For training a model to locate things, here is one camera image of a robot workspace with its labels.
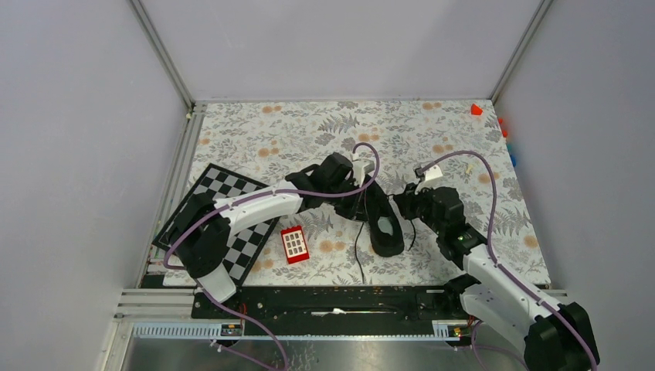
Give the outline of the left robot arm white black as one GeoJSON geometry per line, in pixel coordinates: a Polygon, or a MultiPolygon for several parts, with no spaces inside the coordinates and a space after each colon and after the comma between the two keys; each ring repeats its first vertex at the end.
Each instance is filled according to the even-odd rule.
{"type": "Polygon", "coordinates": [[[320,164],[239,196],[212,200],[193,194],[171,229],[164,266],[186,271],[210,300],[210,308],[220,317],[231,317],[240,299],[225,266],[229,239],[269,220],[359,196],[373,185],[379,165],[378,155],[366,159],[333,153],[320,164]]]}

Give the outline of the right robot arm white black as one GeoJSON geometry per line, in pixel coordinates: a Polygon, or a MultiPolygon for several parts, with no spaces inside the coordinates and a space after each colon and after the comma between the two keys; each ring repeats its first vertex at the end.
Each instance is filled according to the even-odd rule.
{"type": "Polygon", "coordinates": [[[481,320],[522,354],[529,370],[596,370],[599,352],[588,312],[535,286],[494,255],[464,216],[450,187],[418,191],[411,183],[393,197],[400,215],[436,234],[441,254],[463,271],[448,282],[444,311],[481,320]]]}

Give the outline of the black sneaker shoe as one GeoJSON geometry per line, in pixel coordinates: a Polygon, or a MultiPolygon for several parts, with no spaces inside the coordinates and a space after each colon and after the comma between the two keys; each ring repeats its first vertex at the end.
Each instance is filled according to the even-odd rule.
{"type": "Polygon", "coordinates": [[[363,202],[373,251],[380,257],[400,255],[405,249],[402,228],[388,196],[377,182],[363,192],[363,202]]]}

